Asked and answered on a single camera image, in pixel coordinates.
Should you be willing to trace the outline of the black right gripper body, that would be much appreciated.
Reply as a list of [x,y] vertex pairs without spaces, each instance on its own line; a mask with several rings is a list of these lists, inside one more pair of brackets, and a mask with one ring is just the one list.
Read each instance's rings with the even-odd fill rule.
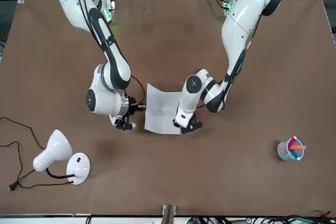
[[128,97],[128,102],[129,102],[128,115],[133,115],[138,108],[138,102],[134,97]]

